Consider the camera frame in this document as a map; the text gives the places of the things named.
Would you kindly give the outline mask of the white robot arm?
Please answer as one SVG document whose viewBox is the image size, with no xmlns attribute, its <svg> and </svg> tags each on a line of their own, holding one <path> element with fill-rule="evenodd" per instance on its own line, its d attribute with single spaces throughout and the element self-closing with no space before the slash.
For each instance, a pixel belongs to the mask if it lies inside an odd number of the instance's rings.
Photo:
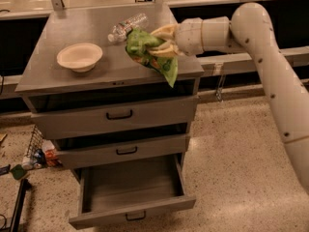
<svg viewBox="0 0 309 232">
<path fill-rule="evenodd" d="M 190 18 L 152 34 L 168 42 L 154 56 L 198 55 L 217 50 L 251 57 L 281 141 L 302 187 L 309 192 L 309 92 L 282 54 L 267 10 L 258 3 L 240 5 L 231 17 Z"/>
</svg>

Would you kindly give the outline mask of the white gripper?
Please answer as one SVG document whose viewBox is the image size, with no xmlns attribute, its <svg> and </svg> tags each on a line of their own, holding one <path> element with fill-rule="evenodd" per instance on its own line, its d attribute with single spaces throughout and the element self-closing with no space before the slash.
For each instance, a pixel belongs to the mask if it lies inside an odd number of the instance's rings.
<svg viewBox="0 0 309 232">
<path fill-rule="evenodd" d="M 198 55 L 204 52 L 202 47 L 202 19 L 189 18 L 182 23 L 161 26 L 151 33 L 165 41 L 174 40 L 176 44 L 166 42 L 158 47 L 149 47 L 148 52 L 156 57 L 173 58 L 185 55 Z"/>
</svg>

